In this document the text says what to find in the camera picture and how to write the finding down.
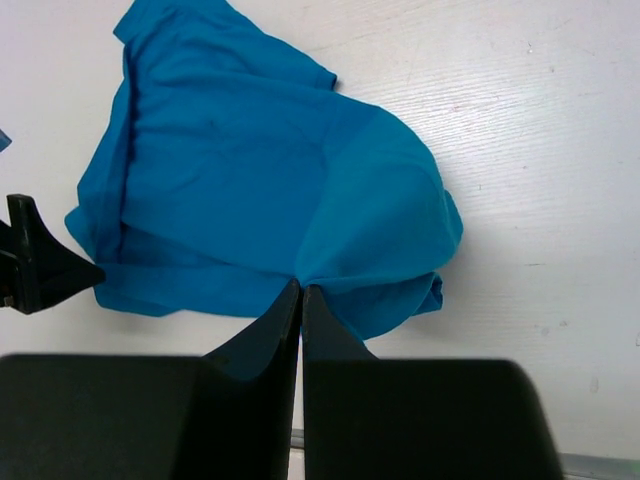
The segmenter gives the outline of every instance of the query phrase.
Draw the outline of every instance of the black plastic part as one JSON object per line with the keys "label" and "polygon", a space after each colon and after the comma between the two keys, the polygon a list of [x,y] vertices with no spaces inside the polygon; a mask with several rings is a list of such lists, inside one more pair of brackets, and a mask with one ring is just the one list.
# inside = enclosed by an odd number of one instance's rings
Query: black plastic part
{"label": "black plastic part", "polygon": [[0,478],[287,478],[301,292],[198,357],[0,361]]}
{"label": "black plastic part", "polygon": [[29,314],[104,281],[104,271],[47,230],[33,198],[7,197],[11,226],[0,220],[0,306]]}
{"label": "black plastic part", "polygon": [[513,362],[376,359],[317,287],[302,330],[306,480],[563,478]]}

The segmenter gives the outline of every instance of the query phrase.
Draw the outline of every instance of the crumpled cloth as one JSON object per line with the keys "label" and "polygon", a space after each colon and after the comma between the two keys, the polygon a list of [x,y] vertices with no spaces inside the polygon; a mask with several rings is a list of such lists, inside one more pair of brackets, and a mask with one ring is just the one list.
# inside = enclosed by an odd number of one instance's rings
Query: crumpled cloth
{"label": "crumpled cloth", "polygon": [[224,0],[136,0],[124,80],[66,219],[100,305],[259,316],[292,277],[354,334],[442,306],[462,222],[428,148]]}

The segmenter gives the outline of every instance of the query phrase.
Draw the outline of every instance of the white table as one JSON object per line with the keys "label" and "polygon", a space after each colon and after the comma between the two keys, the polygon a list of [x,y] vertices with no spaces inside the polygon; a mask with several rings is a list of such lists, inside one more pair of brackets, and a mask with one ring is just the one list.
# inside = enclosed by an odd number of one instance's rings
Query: white table
{"label": "white table", "polygon": [[[14,143],[0,193],[35,196],[76,251],[63,218],[107,124],[121,78],[111,30],[129,3],[2,2],[0,128]],[[464,217],[444,310],[372,350],[513,358],[560,450],[640,457],[640,3],[233,4],[337,72],[342,93],[413,127]],[[0,354],[203,353],[248,322],[123,315],[85,292],[32,317],[2,310]]]}

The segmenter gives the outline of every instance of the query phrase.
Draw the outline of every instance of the towel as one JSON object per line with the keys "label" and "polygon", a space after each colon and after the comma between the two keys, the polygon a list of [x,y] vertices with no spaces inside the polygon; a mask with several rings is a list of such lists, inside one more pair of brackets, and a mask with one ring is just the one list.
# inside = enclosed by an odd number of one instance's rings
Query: towel
{"label": "towel", "polygon": [[71,235],[106,308],[254,317],[292,277],[361,339],[442,306],[462,222],[391,113],[224,0],[135,0]]}

